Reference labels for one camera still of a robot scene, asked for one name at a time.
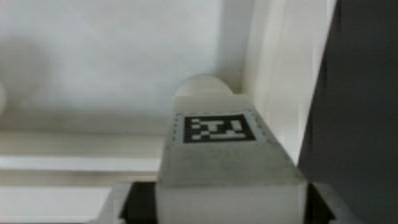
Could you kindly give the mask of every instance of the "white surface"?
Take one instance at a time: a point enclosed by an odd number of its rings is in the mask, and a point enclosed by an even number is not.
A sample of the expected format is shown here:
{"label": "white surface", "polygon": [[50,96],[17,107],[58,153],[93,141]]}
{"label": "white surface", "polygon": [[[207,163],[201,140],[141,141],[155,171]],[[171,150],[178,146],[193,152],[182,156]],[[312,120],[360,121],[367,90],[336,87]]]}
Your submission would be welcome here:
{"label": "white surface", "polygon": [[2,0],[0,128],[164,134],[182,82],[241,89],[255,0]]}
{"label": "white surface", "polygon": [[0,132],[0,222],[88,222],[114,184],[155,181],[162,146],[162,136]]}
{"label": "white surface", "polygon": [[257,1],[244,92],[296,163],[335,4],[336,0]]}
{"label": "white surface", "polygon": [[162,147],[162,136],[0,132],[0,170],[157,176]]}
{"label": "white surface", "polygon": [[111,188],[2,187],[2,223],[82,223],[98,216]]}
{"label": "white surface", "polygon": [[[246,114],[257,140],[178,141],[178,136],[191,136],[180,117],[185,121],[189,116],[205,118],[232,112]],[[175,113],[157,184],[161,224],[185,224],[187,220],[193,224],[301,224],[308,182],[249,97],[178,97]]]}

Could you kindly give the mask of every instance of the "white wall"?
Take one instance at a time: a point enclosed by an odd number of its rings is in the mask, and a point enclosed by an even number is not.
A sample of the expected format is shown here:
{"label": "white wall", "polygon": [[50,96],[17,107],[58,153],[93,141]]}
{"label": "white wall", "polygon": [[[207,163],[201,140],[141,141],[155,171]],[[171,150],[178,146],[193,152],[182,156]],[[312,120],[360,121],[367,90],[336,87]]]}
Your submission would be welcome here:
{"label": "white wall", "polygon": [[255,0],[2,0],[0,128],[162,134],[187,78],[241,90]]}

